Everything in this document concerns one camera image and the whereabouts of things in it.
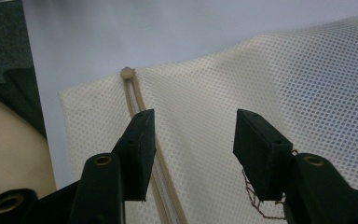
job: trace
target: dotted fabric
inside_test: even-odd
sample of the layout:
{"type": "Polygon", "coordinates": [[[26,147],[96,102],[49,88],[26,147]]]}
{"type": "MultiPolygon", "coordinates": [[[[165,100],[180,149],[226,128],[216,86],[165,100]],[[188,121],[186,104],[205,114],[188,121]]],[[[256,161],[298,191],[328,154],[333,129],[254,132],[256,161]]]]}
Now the dotted fabric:
{"type": "MultiPolygon", "coordinates": [[[[188,223],[285,223],[250,205],[232,153],[238,108],[262,115],[300,152],[330,160],[358,189],[358,17],[136,72],[188,223]]],[[[110,150],[129,122],[119,75],[62,92],[62,108],[78,178],[84,160],[110,150]]],[[[158,222],[150,196],[127,210],[129,223],[158,222]]],[[[283,216],[281,205],[261,210],[283,216]]]]}

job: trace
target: white perforated sheet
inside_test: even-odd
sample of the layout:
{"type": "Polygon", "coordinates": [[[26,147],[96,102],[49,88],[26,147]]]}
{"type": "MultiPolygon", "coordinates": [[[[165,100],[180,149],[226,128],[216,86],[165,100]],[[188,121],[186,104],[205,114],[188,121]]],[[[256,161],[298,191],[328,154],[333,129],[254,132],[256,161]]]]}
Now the white perforated sheet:
{"type": "MultiPolygon", "coordinates": [[[[358,17],[135,70],[188,223],[284,223],[250,205],[232,153],[238,108],[261,114],[300,152],[326,157],[358,189],[358,17]]],[[[113,75],[61,93],[74,179],[127,126],[122,85],[113,75]]],[[[129,223],[158,223],[147,199],[126,207],[129,223]]],[[[280,206],[262,210],[282,216],[280,206]]]]}

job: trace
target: cream fabric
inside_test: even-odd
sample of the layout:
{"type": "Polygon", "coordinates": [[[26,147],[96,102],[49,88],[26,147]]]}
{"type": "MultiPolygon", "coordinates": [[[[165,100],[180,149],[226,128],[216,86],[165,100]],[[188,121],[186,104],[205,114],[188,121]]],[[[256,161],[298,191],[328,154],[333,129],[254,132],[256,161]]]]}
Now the cream fabric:
{"type": "Polygon", "coordinates": [[[33,189],[38,197],[55,190],[46,139],[0,102],[0,193],[33,189]]]}
{"type": "MultiPolygon", "coordinates": [[[[188,223],[284,223],[250,205],[232,153],[238,108],[261,114],[300,152],[326,157],[358,189],[358,17],[135,71],[188,223]]],[[[130,116],[119,74],[61,98],[76,180],[89,156],[112,149],[130,116]]],[[[150,190],[146,199],[127,203],[128,223],[159,223],[150,190]]],[[[282,216],[280,205],[261,209],[282,216]]]]}

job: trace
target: perforated fabric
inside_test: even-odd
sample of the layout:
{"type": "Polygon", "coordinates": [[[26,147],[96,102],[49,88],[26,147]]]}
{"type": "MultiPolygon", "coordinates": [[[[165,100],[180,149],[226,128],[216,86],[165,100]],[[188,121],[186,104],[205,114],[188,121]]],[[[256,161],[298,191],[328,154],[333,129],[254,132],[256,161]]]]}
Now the perforated fabric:
{"type": "MultiPolygon", "coordinates": [[[[250,205],[232,153],[238,108],[262,115],[300,152],[326,157],[358,189],[358,17],[135,70],[188,223],[285,223],[250,205]]],[[[113,75],[61,93],[74,179],[128,124],[122,85],[113,75]]],[[[151,196],[126,207],[129,223],[158,223],[151,196]]],[[[262,210],[282,216],[280,205],[262,210]]]]}

